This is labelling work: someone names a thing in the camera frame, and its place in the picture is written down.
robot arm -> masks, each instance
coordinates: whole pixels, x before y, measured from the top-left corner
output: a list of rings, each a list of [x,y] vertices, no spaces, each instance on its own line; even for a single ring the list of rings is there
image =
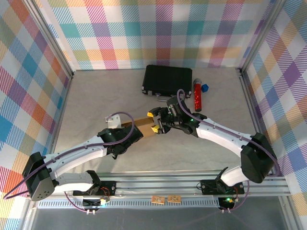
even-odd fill
[[[180,99],[180,101],[183,108],[190,113],[184,100]],[[249,140],[256,142],[276,158],[263,134],[256,133],[252,136],[240,133],[221,126],[199,113],[192,115],[205,122],[195,120],[182,110],[177,97],[169,99],[166,103],[167,107],[154,108],[147,114],[151,117],[157,117],[158,125],[152,127],[155,133],[166,134],[171,128],[180,129],[186,134],[213,141],[241,158],[241,165],[227,172],[225,172],[227,168],[223,169],[215,179],[216,189],[220,193],[227,193],[227,191],[233,189],[234,185],[247,180],[261,183],[273,168],[274,161],[265,152],[249,142]]]
[[[23,177],[27,177],[34,170],[50,162],[25,183],[33,201],[47,198],[53,192],[88,191],[92,187],[99,189],[101,181],[95,171],[84,173],[65,173],[66,171],[83,164],[89,160],[104,157],[109,154],[114,159],[127,151],[133,143],[143,137],[140,130],[134,126],[129,138],[121,143],[106,145],[107,143],[122,140],[128,135],[132,126],[124,128],[106,128],[82,144],[76,145],[63,152],[56,152],[41,156],[40,152],[32,154],[25,166]]]

black clamp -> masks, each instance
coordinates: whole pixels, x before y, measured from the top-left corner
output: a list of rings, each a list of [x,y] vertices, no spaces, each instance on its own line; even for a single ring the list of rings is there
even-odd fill
[[[87,191],[73,191],[73,196],[115,196],[116,181],[101,181],[93,184]]]
[[[228,167],[224,168],[214,180],[201,180],[201,193],[203,195],[239,195],[244,194],[243,183],[237,183],[232,187],[226,185],[221,176]]]
[[[183,99],[180,99],[183,108],[191,113]],[[171,128],[180,129],[186,134],[191,134],[198,137],[196,128],[200,122],[187,115],[179,105],[177,97],[172,97],[167,102],[167,107],[153,108],[148,112],[148,116],[158,117],[158,128],[155,131],[157,134],[165,134]],[[207,119],[205,115],[193,113],[193,115],[201,120]]]
[[[100,137],[104,143],[115,142],[125,138],[128,133],[130,133],[131,128],[132,126],[123,128],[105,128],[99,132],[97,136]],[[112,154],[113,159],[116,159],[118,155],[125,153],[133,143],[137,142],[142,137],[142,132],[134,126],[134,130],[127,140],[116,145],[105,145],[104,147],[107,148],[106,154]]]

small wooden tile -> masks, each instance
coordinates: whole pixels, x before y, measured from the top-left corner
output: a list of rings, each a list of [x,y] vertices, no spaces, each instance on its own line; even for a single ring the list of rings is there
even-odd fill
[[[179,195],[169,195],[167,201],[171,203],[181,203],[181,196]]]
[[[152,196],[152,203],[164,205],[165,204],[165,197],[154,195],[154,196]]]

gray floor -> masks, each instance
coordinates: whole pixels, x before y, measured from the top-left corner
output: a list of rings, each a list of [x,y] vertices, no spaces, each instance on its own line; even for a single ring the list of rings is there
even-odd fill
[[[145,117],[154,107],[164,107],[141,92],[145,70],[78,71],[72,80],[56,151],[65,150],[97,135],[107,127],[105,117],[126,111],[135,118]],[[254,134],[255,129],[234,68],[194,69],[193,79],[209,85],[202,95],[202,114],[215,122]],[[194,98],[186,100],[193,111]],[[70,172],[96,170],[102,172],[210,170],[234,167],[240,159],[229,150],[207,140],[195,138],[179,130],[166,135],[143,138],[115,161],[111,156],[95,159]]]
[[[217,208],[105,209],[86,215],[75,209],[38,209],[32,230],[285,230],[277,197],[250,197],[231,214]]]

blue cube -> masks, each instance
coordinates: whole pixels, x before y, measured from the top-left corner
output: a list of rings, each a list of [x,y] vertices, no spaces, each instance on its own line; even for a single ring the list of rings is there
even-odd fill
[[[204,85],[201,86],[201,91],[202,92],[207,92],[208,89],[209,89],[209,86],[207,84],[204,84]]]

